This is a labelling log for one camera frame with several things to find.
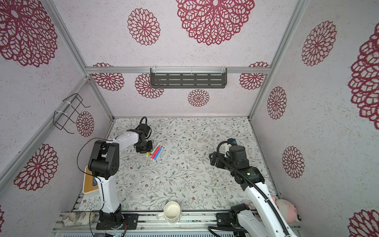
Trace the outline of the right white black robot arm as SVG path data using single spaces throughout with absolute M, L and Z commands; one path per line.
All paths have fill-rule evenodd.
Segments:
M 260 220 L 249 207 L 239 204 L 231 208 L 231 228 L 208 227 L 208 231 L 218 236 L 214 230 L 248 233 L 252 237 L 295 237 L 295 232 L 287 224 L 271 197 L 265 179 L 260 171 L 249 164 L 245 148 L 231 141 L 218 144 L 216 151 L 209 155 L 210 164 L 231 173 L 242 190 L 248 195 Z

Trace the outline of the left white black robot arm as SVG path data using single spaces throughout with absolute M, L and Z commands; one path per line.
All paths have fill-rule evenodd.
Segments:
M 97 230 L 119 230 L 126 227 L 121 204 L 117 197 L 115 175 L 119 170 L 120 151 L 134 146 L 138 152 L 153 148 L 150 132 L 130 129 L 113 140 L 96 138 L 88 163 L 88 170 L 97 179 L 101 201 Z

